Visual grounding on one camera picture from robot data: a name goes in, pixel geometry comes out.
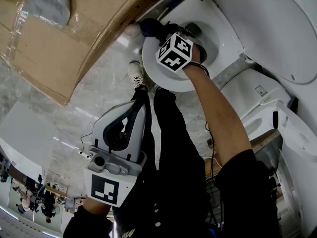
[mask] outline person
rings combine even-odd
[[[51,223],[51,218],[55,217],[56,213],[54,212],[54,206],[55,194],[47,190],[44,194],[44,205],[41,206],[42,213],[45,215],[47,223]]]
[[[18,208],[19,213],[24,214],[25,212],[30,211],[31,197],[33,196],[33,193],[29,190],[26,190],[26,192],[24,192],[20,187],[14,187],[13,190],[21,196],[21,204],[15,204],[15,206]]]
[[[200,62],[193,47],[192,60]],[[184,72],[193,83],[223,168],[215,178],[224,206],[221,237],[279,237],[277,209],[271,198],[269,174],[255,159],[247,133],[226,98],[204,70],[189,65]],[[157,85],[154,110],[161,129],[159,170],[155,167],[151,108],[143,71],[129,65],[135,86],[133,99],[145,103],[147,114],[141,149],[147,161],[120,208],[112,208],[120,238],[212,238],[205,219],[210,208],[205,163],[186,130],[175,95]],[[63,237],[109,237],[113,224],[110,206],[87,198],[70,220]]]

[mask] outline fiducial marker cube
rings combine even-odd
[[[192,60],[193,45],[175,33],[156,52],[157,62],[176,73]]]

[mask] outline toilet lid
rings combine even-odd
[[[294,0],[214,1],[232,24],[247,56],[293,83],[315,79],[317,35],[310,15]]]

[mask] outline black sleeve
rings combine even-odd
[[[269,173],[252,150],[228,161],[215,185],[224,206],[224,237],[279,237],[277,208],[271,198]]]
[[[106,216],[91,214],[80,206],[69,221],[63,238],[110,238],[108,234],[112,229],[113,223]]]

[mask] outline label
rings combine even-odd
[[[265,94],[267,94],[267,91],[264,89],[264,87],[262,87],[261,85],[259,85],[258,87],[256,87],[256,91],[263,97]]]

